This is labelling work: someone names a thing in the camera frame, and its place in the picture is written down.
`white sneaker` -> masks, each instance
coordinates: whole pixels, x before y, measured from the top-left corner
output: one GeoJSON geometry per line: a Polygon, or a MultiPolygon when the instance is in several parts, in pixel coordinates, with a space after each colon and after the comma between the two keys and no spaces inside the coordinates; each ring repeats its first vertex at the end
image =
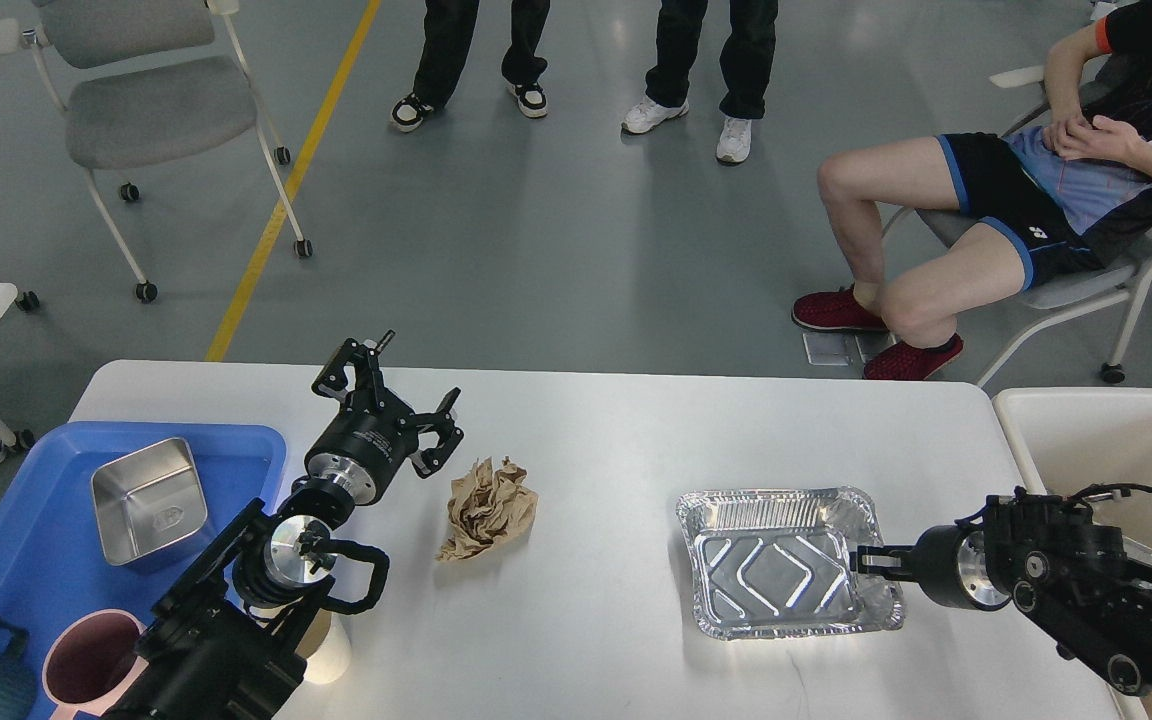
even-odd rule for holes
{"type": "Polygon", "coordinates": [[[749,158],[750,142],[755,141],[755,121],[723,115],[723,132],[718,136],[718,161],[723,165],[741,165],[749,158]]]}
{"type": "Polygon", "coordinates": [[[536,83],[513,85],[511,82],[505,81],[503,84],[509,94],[513,94],[513,99],[518,101],[518,111],[526,118],[538,119],[550,114],[550,103],[545,100],[545,91],[536,83]]]}
{"type": "Polygon", "coordinates": [[[683,118],[685,114],[687,100],[682,101],[681,108],[666,108],[666,106],[644,96],[643,101],[632,106],[626,113],[626,120],[621,122],[621,129],[623,132],[629,132],[630,135],[643,135],[649,129],[666,122],[666,120],[683,118]]]}
{"type": "Polygon", "coordinates": [[[391,109],[389,113],[389,122],[394,123],[394,127],[400,131],[410,132],[419,128],[420,123],[424,123],[425,118],[429,118],[433,111],[433,106],[422,103],[420,98],[412,92],[394,105],[394,109],[391,109]]]}

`black pants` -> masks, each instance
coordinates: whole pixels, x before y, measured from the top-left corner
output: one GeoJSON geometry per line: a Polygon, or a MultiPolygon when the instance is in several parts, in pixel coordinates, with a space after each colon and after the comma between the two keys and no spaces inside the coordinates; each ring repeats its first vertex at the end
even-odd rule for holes
{"type": "MultiPolygon", "coordinates": [[[[763,118],[763,101],[776,53],[776,0],[730,0],[732,35],[718,59],[727,96],[718,108],[728,118],[763,118]]],[[[657,20],[657,67],[647,70],[647,97],[677,108],[687,99],[687,74],[696,61],[700,22],[708,0],[662,0],[657,20]]]]}
{"type": "MultiPolygon", "coordinates": [[[[530,85],[545,73],[547,63],[536,55],[536,45],[548,15],[550,0],[511,1],[511,45],[500,61],[500,74],[513,85],[530,85]]],[[[477,17],[479,0],[425,0],[425,50],[412,84],[422,101],[442,108],[456,91],[477,17]]]]}

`gray chair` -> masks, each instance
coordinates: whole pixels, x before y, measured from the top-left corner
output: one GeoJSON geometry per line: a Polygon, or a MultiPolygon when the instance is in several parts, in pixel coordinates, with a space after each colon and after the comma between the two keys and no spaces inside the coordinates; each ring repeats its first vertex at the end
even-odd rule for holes
{"type": "MultiPolygon", "coordinates": [[[[296,233],[294,250],[308,258],[314,248],[301,232],[291,211],[287,188],[274,162],[291,162],[265,101],[251,78],[232,15],[238,0],[31,0],[41,25],[20,31],[15,18],[0,20],[0,55],[28,50],[41,83],[67,127],[69,157],[86,170],[88,190],[119,249],[136,274],[136,297],[152,302],[157,287],[132,258],[108,206],[97,191],[93,170],[123,170],[165,162],[221,145],[256,128],[265,164],[278,188],[287,218],[296,233]],[[86,69],[166,50],[210,45],[215,39],[212,15],[219,15],[233,45],[234,56],[179,61],[174,65],[84,81],[74,86],[69,101],[60,99],[41,53],[54,46],[74,68],[86,69]],[[262,122],[273,132],[271,152],[262,122]]],[[[126,179],[119,188],[124,202],[141,199],[141,190],[126,179]]]]}
{"type": "MultiPolygon", "coordinates": [[[[1082,89],[1084,101],[1105,94],[1108,90],[1123,82],[1134,71],[1134,61],[1129,56],[1111,56],[1111,60],[1102,65],[1092,82],[1085,83],[1082,89]]],[[[1043,84],[1043,68],[1023,68],[1008,73],[1000,73],[990,78],[999,88],[1021,88],[1028,85],[1043,84]]],[[[1000,135],[1015,132],[1021,127],[1032,123],[1046,113],[1048,106],[1046,101],[1021,114],[1015,122],[1000,135]]],[[[888,220],[882,228],[882,240],[886,241],[888,233],[896,223],[911,213],[927,225],[929,229],[945,243],[946,247],[963,236],[975,220],[957,213],[946,213],[940,210],[914,210],[901,209],[888,220]]],[[[1135,241],[1131,247],[1120,256],[1108,268],[1096,272],[1075,273],[1053,279],[1052,282],[1023,291],[1018,297],[1023,304],[1036,310],[1046,311],[1043,318],[1030,323],[1028,327],[1021,329],[1011,338],[1010,342],[1002,348],[1002,351],[988,365],[986,372],[980,376],[977,384],[984,386],[998,372],[1000,367],[1020,349],[1020,347],[1039,331],[1053,327],[1061,323],[1068,323],[1083,314],[1093,313],[1096,310],[1114,306],[1121,302],[1129,302],[1123,324],[1120,325],[1117,342],[1114,346],[1111,358],[1101,365],[1100,377],[1106,382],[1122,382],[1126,379],[1123,372],[1123,356],[1128,350],[1128,343],[1132,341],[1135,324],[1140,316],[1140,309],[1149,295],[1149,287],[1152,285],[1152,232],[1144,234],[1135,241]]]]}

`hand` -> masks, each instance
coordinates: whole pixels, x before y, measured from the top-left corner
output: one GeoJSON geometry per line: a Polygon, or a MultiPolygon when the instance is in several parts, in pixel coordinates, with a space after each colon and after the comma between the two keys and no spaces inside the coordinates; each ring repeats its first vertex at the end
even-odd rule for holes
{"type": "Polygon", "coordinates": [[[1066,160],[1112,160],[1132,165],[1132,159],[1149,149],[1130,123],[1105,115],[1092,118],[1091,127],[1070,127],[1069,137],[1059,143],[1056,154],[1066,160]]]}
{"type": "Polygon", "coordinates": [[[1082,111],[1066,115],[1066,118],[1053,119],[1052,124],[1043,128],[1043,146],[1060,154],[1061,147],[1069,141],[1070,128],[1074,127],[1089,128],[1092,127],[1092,123],[1083,118],[1082,111]]]}

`blue plastic tray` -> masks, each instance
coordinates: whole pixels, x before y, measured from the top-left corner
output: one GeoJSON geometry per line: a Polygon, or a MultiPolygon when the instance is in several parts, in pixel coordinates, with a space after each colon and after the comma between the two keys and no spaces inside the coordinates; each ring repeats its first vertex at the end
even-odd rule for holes
{"type": "MultiPolygon", "coordinates": [[[[92,471],[161,439],[189,442],[209,523],[217,532],[253,497],[278,493],[287,445],[262,425],[69,423],[38,441],[0,502],[0,615],[29,630],[24,662],[37,675],[61,630],[105,607],[122,607],[151,623],[150,607],[192,558],[151,574],[105,562],[92,507],[92,471]]],[[[45,720],[52,703],[38,691],[29,720],[45,720]]]]}

